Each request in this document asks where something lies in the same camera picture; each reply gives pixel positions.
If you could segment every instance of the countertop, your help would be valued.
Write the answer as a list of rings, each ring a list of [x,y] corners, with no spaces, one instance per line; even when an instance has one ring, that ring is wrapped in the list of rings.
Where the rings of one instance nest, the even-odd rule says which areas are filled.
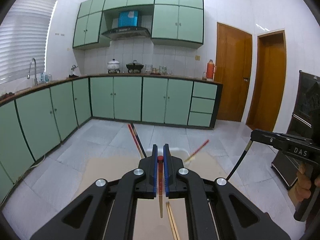
[[[184,77],[184,76],[175,76],[175,75],[158,75],[158,74],[147,74],[147,73],[137,73],[137,74],[130,74],[130,73],[113,73],[113,74],[92,74],[92,75],[81,75],[76,78],[65,78],[61,80],[54,80],[50,81],[45,84],[40,84],[35,87],[31,88],[26,88],[20,91],[17,91],[13,96],[10,96],[6,99],[3,99],[0,101],[0,106],[4,105],[12,100],[15,100],[21,96],[30,94],[32,92],[36,92],[45,88],[49,88],[58,84],[62,84],[65,82],[70,82],[72,80],[77,80],[77,79],[82,79],[82,78],[89,78],[89,77],[155,77],[155,78],[172,78],[172,79],[182,79],[182,80],[189,80],[189,81],[196,81],[196,82],[202,82],[202,83],[208,83],[208,84],[216,84],[216,85],[222,85],[219,82],[214,82],[214,81],[207,81],[207,80],[202,80],[201,78],[191,78],[191,77]]]

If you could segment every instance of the faucet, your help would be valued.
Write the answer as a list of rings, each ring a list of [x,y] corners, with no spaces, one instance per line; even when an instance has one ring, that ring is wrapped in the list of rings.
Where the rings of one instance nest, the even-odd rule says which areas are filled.
[[[35,62],[35,86],[36,86],[36,85],[38,85],[38,82],[37,82],[37,64],[36,64],[36,59],[34,57],[30,60],[29,73],[28,73],[27,79],[30,79],[30,70],[31,70],[31,65],[32,65],[32,61],[33,60]]]

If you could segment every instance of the orange thermos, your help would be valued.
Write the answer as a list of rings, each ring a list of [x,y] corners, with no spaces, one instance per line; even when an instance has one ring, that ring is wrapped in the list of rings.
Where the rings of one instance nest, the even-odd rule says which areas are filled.
[[[207,78],[213,79],[213,74],[214,74],[214,63],[212,59],[209,60],[207,63]]]

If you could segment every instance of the tile backsplash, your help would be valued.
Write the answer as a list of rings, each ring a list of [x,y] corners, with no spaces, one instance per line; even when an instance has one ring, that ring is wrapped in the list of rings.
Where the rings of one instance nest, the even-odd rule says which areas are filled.
[[[142,17],[141,26],[151,30],[151,16]],[[111,41],[110,47],[85,51],[84,73],[107,73],[107,64],[113,58],[120,62],[121,72],[127,72],[126,64],[137,60],[139,63],[152,64],[153,67],[167,66],[168,73],[179,76],[202,77],[205,71],[203,61],[196,61],[197,49],[185,47],[153,45],[150,38],[136,37]]]

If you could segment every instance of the hand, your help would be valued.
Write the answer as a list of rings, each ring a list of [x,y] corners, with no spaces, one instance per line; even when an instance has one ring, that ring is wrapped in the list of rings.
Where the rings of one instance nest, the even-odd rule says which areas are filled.
[[[305,175],[305,172],[306,166],[304,164],[301,164],[297,172],[298,182],[294,191],[299,202],[301,202],[305,198],[310,198],[311,196],[311,180]],[[315,185],[317,187],[320,187],[320,176],[316,178]]]

